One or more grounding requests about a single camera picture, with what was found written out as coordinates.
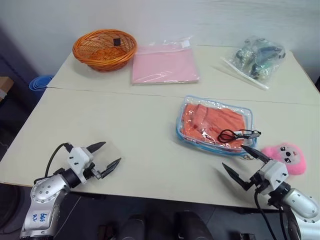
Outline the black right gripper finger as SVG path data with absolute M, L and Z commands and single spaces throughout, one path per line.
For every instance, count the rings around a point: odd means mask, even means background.
M 242 148 L 248 153 L 250 154 L 253 158 L 255 159 L 259 159 L 261 160 L 263 163 L 267 163 L 268 161 L 270 161 L 271 159 L 266 156 L 265 154 L 263 154 L 262 152 L 260 152 L 259 150 L 252 148 L 250 146 L 246 146 L 246 145 L 242 145 Z
M 226 164 L 222 163 L 222 166 L 227 171 L 228 175 L 236 182 L 238 183 L 245 191 L 251 188 L 252 182 L 244 181 L 240 178 L 239 174 L 235 172 L 232 168 L 227 166 Z

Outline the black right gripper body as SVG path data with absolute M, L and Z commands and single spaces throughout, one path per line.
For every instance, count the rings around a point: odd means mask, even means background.
M 264 177 L 261 170 L 258 170 L 250 178 L 250 181 L 256 186 L 255 192 L 258 194 L 261 194 L 267 188 L 267 179 Z

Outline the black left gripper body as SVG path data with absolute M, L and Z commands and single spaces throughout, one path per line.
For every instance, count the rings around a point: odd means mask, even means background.
M 98 172 L 95 169 L 95 164 L 93 162 L 91 162 L 90 165 L 84 169 L 83 176 L 86 180 L 88 180 L 92 177 L 98 176 Z

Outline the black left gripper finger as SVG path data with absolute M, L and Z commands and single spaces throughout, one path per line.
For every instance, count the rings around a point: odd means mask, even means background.
M 107 175 L 109 175 L 111 172 L 113 172 L 115 170 L 115 168 L 118 166 L 118 164 L 121 161 L 121 157 L 114 160 L 113 162 L 111 162 L 104 171 L 100 172 L 98 170 L 96 170 L 95 168 L 92 169 L 92 173 L 93 175 L 97 178 L 97 179 L 103 179 L 105 178 Z
M 86 149 L 92 154 L 92 153 L 96 152 L 97 150 L 99 150 L 105 144 L 106 144 L 105 141 L 100 141 L 100 142 L 93 143 L 93 144 L 89 145 Z

